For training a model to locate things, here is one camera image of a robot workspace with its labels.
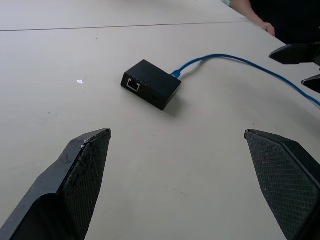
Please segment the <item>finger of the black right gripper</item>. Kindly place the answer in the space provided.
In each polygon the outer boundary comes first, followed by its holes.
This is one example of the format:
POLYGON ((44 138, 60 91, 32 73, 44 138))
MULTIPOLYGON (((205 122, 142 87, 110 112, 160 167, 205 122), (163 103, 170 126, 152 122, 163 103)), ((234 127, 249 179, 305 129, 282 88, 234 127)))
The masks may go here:
POLYGON ((301 63, 320 64, 320 43, 288 44, 269 54, 269 58, 283 65, 301 63))
POLYGON ((314 92, 320 93, 320 74, 302 80, 301 84, 314 92))

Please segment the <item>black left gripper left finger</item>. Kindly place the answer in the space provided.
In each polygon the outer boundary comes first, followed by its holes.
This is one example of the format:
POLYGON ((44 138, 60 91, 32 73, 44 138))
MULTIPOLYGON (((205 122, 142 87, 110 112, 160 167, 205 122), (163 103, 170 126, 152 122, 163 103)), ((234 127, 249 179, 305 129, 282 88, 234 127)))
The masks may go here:
POLYGON ((111 130, 71 140, 0 229, 2 240, 83 240, 100 194, 111 130))

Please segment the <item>bystander's bare hand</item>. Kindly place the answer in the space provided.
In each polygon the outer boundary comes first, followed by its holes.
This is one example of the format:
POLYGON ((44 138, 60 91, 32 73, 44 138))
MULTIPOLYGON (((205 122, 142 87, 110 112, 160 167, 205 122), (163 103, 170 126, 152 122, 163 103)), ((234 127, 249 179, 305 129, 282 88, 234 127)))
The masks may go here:
POLYGON ((263 22, 260 27, 272 36, 276 36, 275 28, 268 22, 263 22))

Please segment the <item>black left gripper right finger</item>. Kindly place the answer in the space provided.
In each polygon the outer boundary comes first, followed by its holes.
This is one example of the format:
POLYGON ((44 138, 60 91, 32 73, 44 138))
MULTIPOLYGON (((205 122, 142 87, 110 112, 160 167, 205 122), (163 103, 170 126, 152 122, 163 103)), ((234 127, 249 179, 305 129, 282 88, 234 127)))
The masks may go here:
POLYGON ((320 238, 320 165, 296 141, 247 129, 261 192, 288 240, 320 238))

